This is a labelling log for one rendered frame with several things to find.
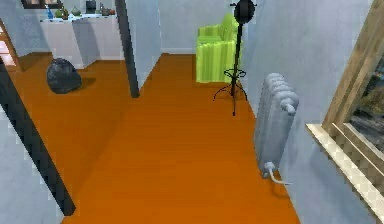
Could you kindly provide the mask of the black coat stand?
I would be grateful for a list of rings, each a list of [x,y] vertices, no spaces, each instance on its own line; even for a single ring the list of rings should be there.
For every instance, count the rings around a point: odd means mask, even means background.
[[[236,88],[239,88],[246,97],[247,94],[245,90],[237,83],[238,79],[246,76],[246,72],[239,69],[239,60],[240,60],[240,50],[241,50],[241,41],[243,34],[243,26],[249,23],[255,13],[255,8],[257,5],[252,0],[239,0],[237,3],[231,3],[231,6],[234,7],[234,17],[238,22],[237,36],[236,36],[236,50],[234,56],[234,66],[232,69],[227,69],[224,71],[224,75],[231,79],[230,83],[227,86],[220,88],[213,96],[213,100],[216,100],[216,96],[219,92],[225,91],[227,88],[230,89],[229,93],[232,97],[233,103],[233,112],[232,115],[236,115]]]

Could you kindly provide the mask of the dark framed window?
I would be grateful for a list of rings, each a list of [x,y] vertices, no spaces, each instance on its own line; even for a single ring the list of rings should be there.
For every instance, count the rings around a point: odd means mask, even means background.
[[[62,7],[61,0],[21,0],[25,9],[60,9]]]

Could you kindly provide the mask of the wooden framed window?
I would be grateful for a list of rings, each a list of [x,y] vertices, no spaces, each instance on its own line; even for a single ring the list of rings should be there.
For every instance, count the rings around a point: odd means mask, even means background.
[[[353,123],[358,112],[372,118],[367,128],[383,114],[380,103],[368,86],[384,56],[384,0],[372,0],[343,76],[325,119],[306,129],[336,167],[375,219],[384,224],[384,150],[359,132]]]

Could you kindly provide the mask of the black rubbish bag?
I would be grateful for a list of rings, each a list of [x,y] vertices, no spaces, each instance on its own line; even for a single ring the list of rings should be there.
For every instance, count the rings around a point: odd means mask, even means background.
[[[82,85],[82,78],[75,67],[64,58],[54,58],[46,71],[50,90],[56,94],[66,94]]]

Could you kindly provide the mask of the white kitchen counter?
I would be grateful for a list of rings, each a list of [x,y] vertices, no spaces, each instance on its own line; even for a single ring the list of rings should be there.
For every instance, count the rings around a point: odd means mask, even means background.
[[[85,14],[68,20],[40,21],[54,58],[64,58],[76,69],[97,60],[123,60],[122,42],[116,16]]]

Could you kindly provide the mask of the grey wall radiator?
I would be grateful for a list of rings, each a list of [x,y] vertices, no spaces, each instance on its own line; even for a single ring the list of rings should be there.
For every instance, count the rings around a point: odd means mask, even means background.
[[[279,168],[298,105],[298,96],[282,74],[271,73],[265,77],[254,143],[262,177],[270,177],[276,184],[289,185],[277,180],[273,172]]]

